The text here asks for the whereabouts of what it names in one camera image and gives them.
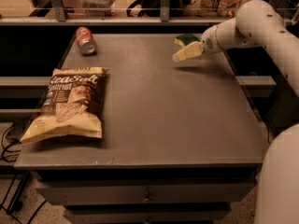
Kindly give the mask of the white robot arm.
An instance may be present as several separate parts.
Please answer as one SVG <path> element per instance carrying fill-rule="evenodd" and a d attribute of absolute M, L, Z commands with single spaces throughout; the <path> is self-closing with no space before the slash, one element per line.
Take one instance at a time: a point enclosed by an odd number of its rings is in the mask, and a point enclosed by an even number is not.
<path fill-rule="evenodd" d="M 259 46 L 279 71 L 280 79 L 299 95 L 299 38 L 290 33 L 275 9 L 263 0 L 243 4 L 230 20 L 205 30 L 196 41 L 175 39 L 181 62 L 205 53 Z M 263 158 L 254 224 L 299 224 L 299 125 L 278 134 Z"/>

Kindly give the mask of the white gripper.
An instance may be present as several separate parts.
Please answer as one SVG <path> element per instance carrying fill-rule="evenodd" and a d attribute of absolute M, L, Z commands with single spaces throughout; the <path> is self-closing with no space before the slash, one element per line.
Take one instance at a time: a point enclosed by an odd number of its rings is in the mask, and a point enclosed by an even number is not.
<path fill-rule="evenodd" d="M 173 55 L 174 62 L 181 62 L 195 57 L 199 57 L 204 53 L 218 53 L 222 52 L 223 48 L 219 44 L 217 38 L 218 26 L 214 25 L 206 29 L 200 37 L 200 41 L 193 41 L 189 45 L 180 49 Z"/>

